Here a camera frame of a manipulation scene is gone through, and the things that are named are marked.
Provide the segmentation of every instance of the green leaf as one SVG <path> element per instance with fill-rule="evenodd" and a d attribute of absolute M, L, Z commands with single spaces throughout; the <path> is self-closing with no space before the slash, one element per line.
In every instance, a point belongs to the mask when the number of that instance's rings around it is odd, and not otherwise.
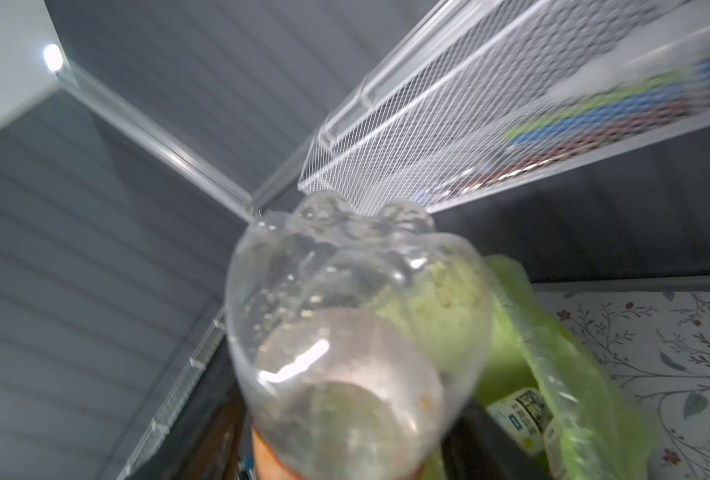
<path fill-rule="evenodd" d="M 686 371 L 686 367 L 682 366 L 681 364 L 677 363 L 675 360 L 672 360 L 667 356 L 666 353 L 662 352 L 659 350 L 659 357 L 661 358 L 661 362 L 664 363 L 666 366 L 668 366 L 671 369 L 675 370 L 680 370 L 681 372 Z"/>
<path fill-rule="evenodd" d="M 710 401 L 700 393 L 691 392 L 683 404 L 683 419 L 702 413 L 708 406 Z"/>

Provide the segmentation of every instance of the white wire rack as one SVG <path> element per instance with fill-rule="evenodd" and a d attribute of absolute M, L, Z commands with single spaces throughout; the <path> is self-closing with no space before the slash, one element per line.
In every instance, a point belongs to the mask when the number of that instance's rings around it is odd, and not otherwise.
<path fill-rule="evenodd" d="M 384 100 L 358 93 L 367 108 L 345 128 L 331 116 L 302 192 L 335 190 L 362 214 L 397 198 L 441 210 L 709 121 L 710 0 L 485 3 Z"/>
<path fill-rule="evenodd" d="M 211 361 L 216 349 L 219 347 L 219 343 L 225 338 L 225 331 L 225 311 L 222 308 L 217 312 L 205 335 L 192 353 L 189 363 L 177 377 L 174 386 L 166 395 L 160 408 L 158 408 L 155 417 L 150 421 L 150 425 L 145 430 L 144 435 L 139 439 L 136 448 L 126 460 L 126 464 L 120 471 L 117 480 L 124 480 L 131 475 L 138 466 L 146 462 L 158 450 L 163 440 L 166 439 L 169 429 L 174 425 L 174 421 L 190 398 L 192 390 L 195 389 L 195 385 L 201 379 L 208 362 Z"/>

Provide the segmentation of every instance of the bright light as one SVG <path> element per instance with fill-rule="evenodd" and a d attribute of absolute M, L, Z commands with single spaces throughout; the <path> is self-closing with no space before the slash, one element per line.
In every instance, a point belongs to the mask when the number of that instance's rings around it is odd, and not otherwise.
<path fill-rule="evenodd" d="M 282 369 L 278 370 L 277 373 L 272 372 L 259 372 L 260 382 L 270 382 L 270 383 L 280 383 L 285 382 L 296 375 L 307 371 L 310 365 L 315 363 L 316 360 L 320 359 L 329 349 L 329 343 L 326 340 L 318 340 L 315 345 L 310 347 L 310 350 L 302 353 L 293 361 L 292 364 L 286 365 Z"/>
<path fill-rule="evenodd" d="M 50 71 L 56 72 L 64 64 L 64 58 L 58 45 L 51 44 L 43 49 L 43 60 Z"/>

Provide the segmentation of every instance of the white wall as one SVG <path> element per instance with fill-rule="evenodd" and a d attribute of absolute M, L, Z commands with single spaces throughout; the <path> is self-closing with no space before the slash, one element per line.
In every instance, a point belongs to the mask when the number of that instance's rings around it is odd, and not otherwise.
<path fill-rule="evenodd" d="M 42 0 L 0 0 L 0 128 L 58 88 L 48 44 L 60 41 Z"/>

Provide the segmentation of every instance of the red flower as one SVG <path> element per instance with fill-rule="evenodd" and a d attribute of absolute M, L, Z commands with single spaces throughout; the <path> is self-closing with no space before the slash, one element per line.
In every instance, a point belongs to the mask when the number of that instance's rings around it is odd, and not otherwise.
<path fill-rule="evenodd" d="M 675 450 L 670 450 L 668 448 L 664 449 L 664 456 L 662 456 L 662 458 L 665 462 L 669 463 L 672 466 L 676 466 L 678 463 L 683 461 L 680 456 L 677 455 L 677 452 Z"/>

